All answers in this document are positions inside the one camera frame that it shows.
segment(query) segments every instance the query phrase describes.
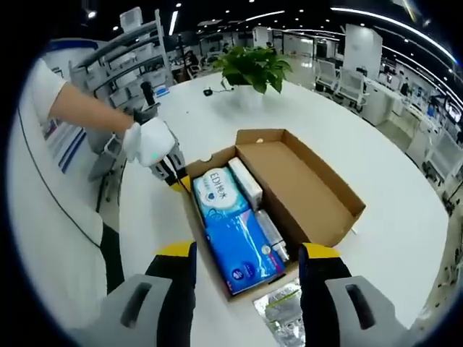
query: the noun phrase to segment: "white pot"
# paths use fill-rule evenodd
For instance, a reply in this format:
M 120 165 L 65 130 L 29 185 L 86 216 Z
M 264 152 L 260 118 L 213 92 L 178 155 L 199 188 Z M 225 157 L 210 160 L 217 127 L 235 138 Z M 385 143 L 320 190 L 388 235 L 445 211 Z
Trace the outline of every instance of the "white pot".
M 243 110 L 263 107 L 263 95 L 255 90 L 252 85 L 234 85 L 233 88 L 234 90 L 230 92 L 231 101 L 236 107 Z

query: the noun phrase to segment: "clear plastic bag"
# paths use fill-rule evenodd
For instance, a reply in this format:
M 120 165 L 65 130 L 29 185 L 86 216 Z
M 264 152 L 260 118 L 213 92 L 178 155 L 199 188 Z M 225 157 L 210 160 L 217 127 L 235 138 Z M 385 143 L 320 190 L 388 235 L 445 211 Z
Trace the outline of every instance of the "clear plastic bag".
M 282 347 L 305 346 L 299 278 L 254 301 L 259 315 Z

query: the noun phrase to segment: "white package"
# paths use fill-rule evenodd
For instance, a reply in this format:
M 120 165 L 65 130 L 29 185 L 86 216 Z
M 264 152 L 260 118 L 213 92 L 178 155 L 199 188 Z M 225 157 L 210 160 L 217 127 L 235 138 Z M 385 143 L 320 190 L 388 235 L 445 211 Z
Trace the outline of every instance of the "white package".
M 280 232 L 275 224 L 273 224 L 268 213 L 264 210 L 259 210 L 254 215 L 273 250 L 278 253 L 283 262 L 287 262 L 289 255 L 286 251 L 286 242 L 281 237 Z
M 258 210 L 262 202 L 263 190 L 239 158 L 229 160 L 229 167 L 239 187 L 245 194 L 252 210 Z

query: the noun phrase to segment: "green plant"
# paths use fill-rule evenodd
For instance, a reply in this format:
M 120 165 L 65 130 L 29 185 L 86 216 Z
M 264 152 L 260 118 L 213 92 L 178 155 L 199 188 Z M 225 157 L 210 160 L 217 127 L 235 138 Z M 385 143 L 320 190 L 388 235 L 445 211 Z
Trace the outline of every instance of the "green plant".
M 270 48 L 233 47 L 228 54 L 214 62 L 230 85 L 252 85 L 265 94 L 267 84 L 281 93 L 284 72 L 292 71 L 290 65 Z

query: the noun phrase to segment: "sleeve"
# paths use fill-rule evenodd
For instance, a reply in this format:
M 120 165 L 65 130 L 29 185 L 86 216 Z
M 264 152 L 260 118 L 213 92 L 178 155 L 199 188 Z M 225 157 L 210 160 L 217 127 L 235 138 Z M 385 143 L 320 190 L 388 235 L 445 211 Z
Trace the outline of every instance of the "sleeve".
M 35 112 L 43 124 L 66 80 L 52 72 L 43 59 L 39 59 L 32 70 L 30 83 Z

